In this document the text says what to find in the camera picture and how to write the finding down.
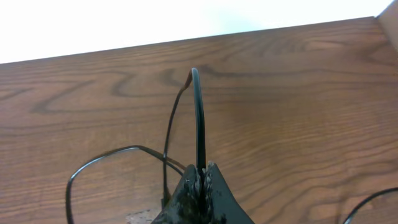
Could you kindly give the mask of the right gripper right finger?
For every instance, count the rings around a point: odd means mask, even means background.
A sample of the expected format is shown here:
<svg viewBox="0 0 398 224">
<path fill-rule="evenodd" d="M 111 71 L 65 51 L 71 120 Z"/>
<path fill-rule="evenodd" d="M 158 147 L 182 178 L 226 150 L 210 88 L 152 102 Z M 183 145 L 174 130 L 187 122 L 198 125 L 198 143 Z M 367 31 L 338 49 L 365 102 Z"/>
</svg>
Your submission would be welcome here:
<svg viewBox="0 0 398 224">
<path fill-rule="evenodd" d="M 216 163 L 210 161 L 204 172 L 205 223 L 254 224 L 229 189 Z"/>
</svg>

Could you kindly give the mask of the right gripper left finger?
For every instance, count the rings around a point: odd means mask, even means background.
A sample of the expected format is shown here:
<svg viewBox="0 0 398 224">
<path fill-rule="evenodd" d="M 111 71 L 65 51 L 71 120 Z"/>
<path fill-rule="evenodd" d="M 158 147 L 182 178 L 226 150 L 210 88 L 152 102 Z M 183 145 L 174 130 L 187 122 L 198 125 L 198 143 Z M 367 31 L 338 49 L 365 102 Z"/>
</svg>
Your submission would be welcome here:
<svg viewBox="0 0 398 224">
<path fill-rule="evenodd" d="M 172 198 L 156 216 L 152 224 L 194 224 L 200 223 L 198 205 L 201 180 L 197 168 L 189 165 L 180 179 Z"/>
</svg>

